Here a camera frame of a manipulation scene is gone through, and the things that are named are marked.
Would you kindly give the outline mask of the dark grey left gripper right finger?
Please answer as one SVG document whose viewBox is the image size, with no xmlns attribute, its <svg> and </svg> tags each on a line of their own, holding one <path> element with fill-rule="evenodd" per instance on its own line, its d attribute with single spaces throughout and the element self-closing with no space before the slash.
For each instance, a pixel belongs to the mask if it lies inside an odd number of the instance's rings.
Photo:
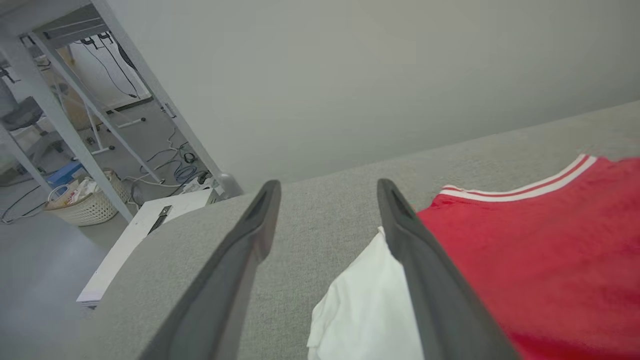
<svg viewBox="0 0 640 360">
<path fill-rule="evenodd" d="M 425 360 L 521 360 L 396 184 L 377 181 L 387 246 L 402 264 Z"/>
</svg>

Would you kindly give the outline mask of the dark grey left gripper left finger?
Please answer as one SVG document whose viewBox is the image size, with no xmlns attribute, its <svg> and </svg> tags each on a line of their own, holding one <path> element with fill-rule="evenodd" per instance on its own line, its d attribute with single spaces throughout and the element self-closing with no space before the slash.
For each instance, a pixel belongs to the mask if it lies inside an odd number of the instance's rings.
<svg viewBox="0 0 640 360">
<path fill-rule="evenodd" d="M 255 276 L 274 243 L 281 196 L 278 180 L 263 184 L 140 360 L 237 360 Z"/>
</svg>

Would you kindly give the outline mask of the red and white jersey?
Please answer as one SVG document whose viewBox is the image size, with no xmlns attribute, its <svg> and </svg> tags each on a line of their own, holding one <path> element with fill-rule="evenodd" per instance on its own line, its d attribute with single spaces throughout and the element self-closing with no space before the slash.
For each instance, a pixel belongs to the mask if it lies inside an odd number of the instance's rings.
<svg viewBox="0 0 640 360">
<path fill-rule="evenodd" d="M 417 214 L 524 360 L 640 360 L 640 157 L 579 155 L 506 192 L 444 186 Z M 423 360 L 378 227 L 313 308 L 308 360 Z"/>
</svg>

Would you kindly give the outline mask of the white metal case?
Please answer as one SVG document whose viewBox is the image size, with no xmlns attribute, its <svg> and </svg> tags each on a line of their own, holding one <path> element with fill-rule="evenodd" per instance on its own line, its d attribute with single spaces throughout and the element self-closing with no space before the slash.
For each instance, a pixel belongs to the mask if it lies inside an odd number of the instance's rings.
<svg viewBox="0 0 640 360">
<path fill-rule="evenodd" d="M 166 224 L 181 215 L 213 204 L 217 198 L 217 191 L 208 188 L 144 203 L 80 292 L 76 303 L 87 308 L 94 308 L 99 304 L 119 270 L 151 232 L 158 219 L 162 219 L 160 224 Z"/>
</svg>

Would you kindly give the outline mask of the white power strip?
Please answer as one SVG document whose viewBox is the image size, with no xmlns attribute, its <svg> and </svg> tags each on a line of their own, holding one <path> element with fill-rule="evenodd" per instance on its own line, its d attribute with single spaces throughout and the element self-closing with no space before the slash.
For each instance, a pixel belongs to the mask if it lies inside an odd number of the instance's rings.
<svg viewBox="0 0 640 360">
<path fill-rule="evenodd" d="M 197 191 L 203 191 L 206 189 L 215 188 L 216 185 L 215 178 L 211 177 L 208 174 L 201 174 L 198 177 L 193 178 L 184 185 L 181 194 L 188 194 Z"/>
</svg>

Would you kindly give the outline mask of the white woven laundry basket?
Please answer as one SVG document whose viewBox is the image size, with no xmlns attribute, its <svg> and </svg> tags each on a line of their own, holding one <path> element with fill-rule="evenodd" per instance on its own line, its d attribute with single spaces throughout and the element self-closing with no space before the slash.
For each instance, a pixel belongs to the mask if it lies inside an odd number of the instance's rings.
<svg viewBox="0 0 640 360">
<path fill-rule="evenodd" d="M 78 178 L 82 179 L 84 177 L 91 176 L 88 174 L 80 174 L 73 178 L 73 180 Z M 93 226 L 105 223 L 114 218 L 114 216 L 119 212 L 102 189 L 100 193 L 92 194 L 82 201 L 67 207 L 49 209 L 46 208 L 45 202 L 43 210 L 47 214 L 54 215 L 67 224 L 77 227 Z"/>
</svg>

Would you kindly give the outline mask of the crumpled light laundry pile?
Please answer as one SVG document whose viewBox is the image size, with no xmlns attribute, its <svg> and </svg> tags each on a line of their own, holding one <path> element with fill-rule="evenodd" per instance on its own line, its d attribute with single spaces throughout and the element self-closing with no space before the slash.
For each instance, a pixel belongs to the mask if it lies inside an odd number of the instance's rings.
<svg viewBox="0 0 640 360">
<path fill-rule="evenodd" d="M 69 207 L 100 192 L 98 183 L 92 177 L 76 178 L 70 183 L 55 187 L 50 192 L 45 207 L 48 209 Z"/>
</svg>

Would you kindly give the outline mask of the blue plastic box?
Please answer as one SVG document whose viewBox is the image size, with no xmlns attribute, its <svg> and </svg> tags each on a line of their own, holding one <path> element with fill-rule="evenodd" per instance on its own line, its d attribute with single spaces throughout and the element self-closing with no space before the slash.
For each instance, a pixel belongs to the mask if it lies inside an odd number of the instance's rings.
<svg viewBox="0 0 640 360">
<path fill-rule="evenodd" d="M 85 167 L 80 162 L 71 161 L 48 176 L 46 182 L 54 189 L 70 183 L 74 178 L 84 173 L 86 173 Z"/>
</svg>

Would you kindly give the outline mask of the grey metal table frame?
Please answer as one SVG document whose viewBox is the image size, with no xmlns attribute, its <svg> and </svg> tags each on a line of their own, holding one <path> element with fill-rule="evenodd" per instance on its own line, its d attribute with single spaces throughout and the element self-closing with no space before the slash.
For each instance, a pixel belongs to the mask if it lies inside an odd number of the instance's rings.
<svg viewBox="0 0 640 360">
<path fill-rule="evenodd" d="M 34 40 L 35 46 L 50 60 L 53 68 L 67 84 L 75 89 L 83 103 L 98 116 L 103 125 L 107 126 L 115 139 L 124 146 L 138 164 L 143 166 L 156 182 L 160 182 L 157 173 L 148 167 L 147 162 L 121 135 L 119 127 L 112 123 L 102 103 L 69 68 L 57 48 L 46 39 L 41 31 L 41 26 L 84 7 L 87 2 L 87 0 L 0 0 L 0 54 L 3 59 L 7 60 L 16 75 L 29 87 L 34 100 L 50 119 L 62 139 L 66 141 L 78 161 L 96 180 L 110 203 L 130 223 L 134 219 L 130 208 L 119 197 L 92 152 L 85 146 L 82 138 L 74 129 L 62 103 L 55 98 L 45 76 L 39 70 L 34 57 L 21 39 L 25 35 Z"/>
</svg>

